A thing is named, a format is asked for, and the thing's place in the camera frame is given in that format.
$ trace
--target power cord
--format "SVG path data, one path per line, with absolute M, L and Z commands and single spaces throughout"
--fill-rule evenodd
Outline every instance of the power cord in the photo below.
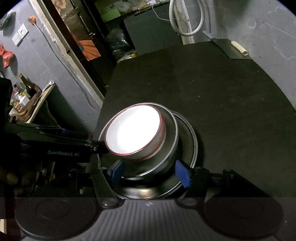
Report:
M 161 20 L 165 20 L 165 21 L 169 21 L 168 19 L 160 18 L 160 17 L 157 15 L 157 13 L 155 12 L 155 10 L 154 10 L 154 8 L 153 8 L 153 5 L 152 5 L 152 10 L 153 10 L 153 12 L 155 13 L 155 15 L 156 15 L 159 19 L 161 19 Z
M 81 89 L 81 91 L 83 92 L 83 94 L 84 94 L 84 96 L 85 96 L 85 98 L 86 98 L 86 100 L 87 100 L 87 104 L 89 105 L 89 107 L 92 108 L 93 110 L 95 110 L 96 112 L 98 112 L 98 111 L 92 106 L 92 104 L 90 103 L 89 98 L 88 98 L 88 96 L 87 96 L 85 90 L 84 90 L 84 89 L 82 88 L 82 86 L 78 83 L 78 81 L 74 78 L 74 76 L 72 75 L 72 73 L 70 72 L 70 70 L 68 70 L 68 68 L 64 65 L 64 63 L 63 63 L 63 62 L 60 60 L 60 58 L 57 56 L 57 54 L 56 54 L 55 51 L 53 50 L 52 46 L 50 45 L 50 43 L 49 43 L 47 37 L 45 36 L 45 34 L 43 33 L 43 31 L 37 26 L 36 23 L 32 23 L 32 24 L 35 25 L 35 26 L 39 29 L 39 31 L 42 33 L 43 37 L 45 38 L 45 40 L 46 40 L 48 46 L 50 47 L 51 51 L 54 53 L 54 55 L 55 55 L 56 58 L 60 61 L 60 63 L 64 66 L 64 68 L 68 71 L 68 73 L 71 75 L 71 77 L 73 78 L 73 80 L 75 81 L 75 83 L 79 86 L 79 88 Z

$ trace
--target bowl rim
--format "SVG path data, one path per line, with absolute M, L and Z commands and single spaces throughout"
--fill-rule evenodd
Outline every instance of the bowl rim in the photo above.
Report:
M 159 121 L 159 127 L 158 127 L 158 130 L 157 130 L 156 134 L 155 134 L 154 137 L 151 139 L 151 141 L 148 142 L 148 144 L 146 144 L 144 147 L 142 147 L 141 149 L 136 150 L 136 151 L 134 151 L 134 152 L 131 152 L 131 153 L 117 153 L 117 152 L 112 151 L 112 150 L 109 148 L 109 146 L 108 146 L 108 144 L 107 144 L 107 141 L 106 141 L 106 137 L 107 137 L 107 133 L 108 133 L 108 130 L 109 130 L 110 125 L 113 123 L 113 121 L 114 121 L 114 120 L 115 120 L 115 119 L 116 119 L 121 113 L 123 113 L 124 111 L 126 111 L 126 110 L 128 110 L 128 109 L 130 109 L 130 108 L 133 108 L 133 107 L 136 107 L 136 106 L 140 106 L 140 105 L 146 105 L 146 106 L 152 107 L 153 109 L 155 109 L 155 110 L 157 111 L 157 113 L 158 113 L 158 115 L 159 115 L 159 119 L 160 119 L 160 121 Z M 110 121 L 109 121 L 109 123 L 108 123 L 108 125 L 107 125 L 107 128 L 106 128 L 106 133 L 105 133 L 105 137 L 104 137 L 105 145 L 106 145 L 107 149 L 108 149 L 111 153 L 113 153 L 113 154 L 115 154 L 115 155 L 117 155 L 117 156 L 130 156 L 130 155 L 132 155 L 132 154 L 135 154 L 135 153 L 140 152 L 141 150 L 143 150 L 143 149 L 145 149 L 147 146 L 149 146 L 149 145 L 155 140 L 155 138 L 157 137 L 157 135 L 159 134 L 160 129 L 161 129 L 161 127 L 162 127 L 163 124 L 165 124 L 165 123 L 164 123 L 164 120 L 163 120 L 163 117 L 162 117 L 160 111 L 159 111 L 156 107 L 154 107 L 154 106 L 152 106 L 152 105 L 149 105 L 149 104 L 146 104 L 146 103 L 138 103 L 138 104 L 131 105 L 131 106 L 129 106 L 129 107 L 124 108 L 123 110 L 121 110 L 120 112 L 118 112 L 117 114 L 115 114 L 115 115 L 110 119 Z

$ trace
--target blue gripper pad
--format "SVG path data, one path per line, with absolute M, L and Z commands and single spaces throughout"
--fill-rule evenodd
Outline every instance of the blue gripper pad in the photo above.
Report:
M 111 173 L 110 175 L 110 180 L 111 180 L 111 185 L 113 187 L 117 186 L 119 184 L 119 181 L 121 177 L 123 176 L 124 173 L 124 162 L 122 160 L 117 160 L 109 169 Z
M 185 188 L 190 187 L 190 172 L 179 160 L 177 160 L 175 164 L 175 173 Z

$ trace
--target red bowl rim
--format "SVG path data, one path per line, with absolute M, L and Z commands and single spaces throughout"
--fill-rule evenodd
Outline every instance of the red bowl rim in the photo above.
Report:
M 154 109 L 157 111 L 157 113 L 159 114 L 160 122 L 159 122 L 159 127 L 158 127 L 158 130 L 157 130 L 155 136 L 151 139 L 151 141 L 150 141 L 148 144 L 146 144 L 144 147 L 142 147 L 141 149 L 139 149 L 139 150 L 137 150 L 137 151 L 134 151 L 134 152 L 131 152 L 131 153 L 125 153 L 125 154 L 123 154 L 123 153 L 116 153 L 116 152 L 112 151 L 112 150 L 108 147 L 108 144 L 107 144 L 107 141 L 106 141 L 106 135 L 107 135 L 107 132 L 108 132 L 108 129 L 109 129 L 110 125 L 111 125 L 112 122 L 116 119 L 116 117 L 118 117 L 121 113 L 123 113 L 124 111 L 126 111 L 126 110 L 128 110 L 128 109 L 130 109 L 130 108 L 132 108 L 132 107 L 139 106 L 139 105 L 147 105 L 147 106 L 150 106 L 150 107 L 154 108 Z M 155 139 L 155 138 L 157 137 L 157 135 L 159 134 L 159 131 L 160 131 L 161 126 L 162 126 L 163 123 L 164 123 L 164 120 L 163 120 L 163 117 L 162 117 L 160 111 L 159 111 L 156 107 L 154 107 L 154 106 L 152 106 L 152 105 L 139 103 L 139 104 L 134 104 L 134 105 L 131 105 L 131 106 L 129 106 L 129 107 L 126 107 L 125 109 L 121 110 L 121 111 L 118 112 L 116 115 L 114 115 L 114 116 L 111 118 L 111 120 L 110 120 L 110 122 L 109 122 L 109 124 L 108 124 L 108 126 L 107 126 L 107 128 L 106 128 L 106 133 L 105 133 L 105 137 L 104 137 L 104 141 L 105 141 L 106 147 L 107 147 L 107 149 L 108 149 L 111 153 L 113 153 L 113 154 L 115 154 L 115 155 L 117 155 L 117 156 L 129 156 L 129 155 L 135 154 L 135 153 L 137 153 L 137 152 L 139 152 L 139 151 L 145 149 L 147 146 L 149 146 L 149 145 L 154 141 L 154 139 Z

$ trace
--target coiled white hose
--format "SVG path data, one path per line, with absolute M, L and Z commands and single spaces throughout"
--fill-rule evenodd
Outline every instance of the coiled white hose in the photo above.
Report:
M 182 35 L 182 36 L 186 36 L 186 37 L 190 37 L 194 34 L 196 34 L 201 28 L 202 25 L 204 23 L 205 20 L 205 10 L 204 10 L 204 6 L 201 0 L 197 0 L 198 5 L 200 6 L 200 24 L 197 26 L 197 28 L 190 32 L 190 33 L 183 33 L 180 31 L 180 29 L 176 26 L 175 21 L 174 21 L 174 4 L 175 4 L 175 0 L 170 0 L 170 7 L 169 7 L 169 16 L 170 16 L 170 24 L 172 25 L 173 29 L 175 30 L 176 33 Z

